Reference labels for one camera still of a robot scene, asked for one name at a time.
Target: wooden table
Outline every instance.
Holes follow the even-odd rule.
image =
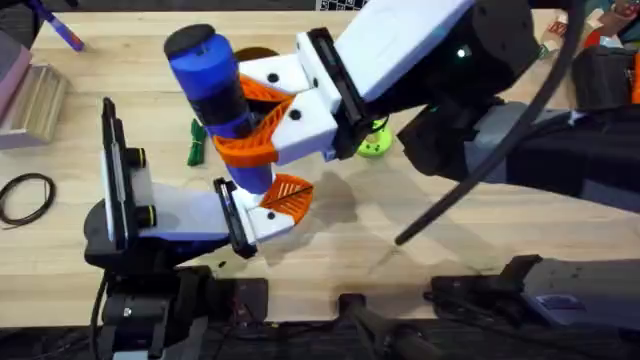
[[[0,326],[83,325],[100,278],[85,264],[82,224],[103,194],[99,176],[100,99],[110,96],[127,140],[144,147],[154,180],[208,188],[227,176],[208,146],[206,166],[186,166],[193,113],[162,52],[168,34],[207,22],[235,48],[267,46],[291,52],[294,34],[327,26],[338,35],[353,13],[68,13],[60,14],[89,46],[74,53],[44,25],[34,46],[36,63],[51,63],[71,82],[54,142],[0,153],[0,184],[31,171],[58,184],[58,198],[41,220],[0,231]],[[551,13],[536,14],[537,33]],[[548,65],[537,64],[505,97],[528,101]],[[562,90],[553,100],[566,106]],[[399,131],[409,111],[393,117]],[[269,319],[329,319],[344,292],[363,292],[387,316],[432,317],[421,292],[436,275],[499,272],[517,254],[574,260],[640,257],[634,214],[530,189],[480,186],[413,242],[393,238],[454,183],[415,171],[396,143],[379,160],[354,157],[324,164],[312,156],[281,172],[316,185],[307,218],[292,234],[260,248],[249,261],[229,249],[193,263],[225,277],[267,277]],[[42,201],[42,185],[24,185],[8,201],[25,214]],[[218,269],[220,261],[227,265]]]

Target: orange 3d-printed part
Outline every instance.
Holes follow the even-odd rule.
[[[631,90],[631,103],[640,104],[640,53],[635,56],[635,76],[633,79],[633,89]]]
[[[246,76],[240,76],[245,97],[279,103],[246,138],[229,139],[213,137],[213,144],[222,160],[237,168],[256,167],[278,161],[278,152],[271,143],[271,136],[284,117],[293,98],[277,90],[265,87]]]
[[[313,199],[313,185],[292,175],[276,174],[260,206],[291,215],[296,225],[304,218]]]

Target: black hair tie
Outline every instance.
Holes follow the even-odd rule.
[[[13,190],[16,186],[20,185],[21,183],[27,181],[27,180],[42,180],[45,182],[45,200],[44,200],[44,204],[42,204],[42,206],[40,206],[40,208],[38,208],[36,211],[34,211],[33,213],[21,218],[21,219],[11,219],[7,216],[7,214],[5,214],[4,212],[4,202],[5,202],[5,198],[7,196],[7,194],[9,194],[11,192],[11,190]],[[49,195],[47,195],[47,185],[49,185]],[[56,197],[56,184],[53,182],[53,180],[51,180],[50,177],[42,175],[42,174],[38,174],[38,173],[28,173],[28,174],[24,174],[24,175],[20,175],[17,178],[9,181],[7,183],[7,185],[5,185],[2,190],[0,190],[0,221],[8,224],[8,225],[12,225],[12,227],[10,227],[9,229],[14,229],[20,226],[24,226],[27,224],[30,224],[36,220],[38,220],[39,218],[42,217],[42,215],[44,215],[49,208],[51,207],[51,205],[53,204],[53,200]]]

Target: blue cylinder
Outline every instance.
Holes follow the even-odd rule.
[[[190,25],[174,32],[164,52],[209,136],[241,139],[256,128],[231,45],[211,25]],[[227,165],[227,169],[236,184],[254,194],[266,192],[273,182],[270,164],[254,168]]]

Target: screw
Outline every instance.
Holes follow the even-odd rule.
[[[278,80],[280,80],[280,77],[276,73],[267,75],[267,81],[269,81],[270,83],[276,83],[278,82]]]
[[[289,117],[291,118],[291,120],[300,120],[300,118],[302,117],[302,113],[300,112],[300,110],[293,109],[289,112]]]

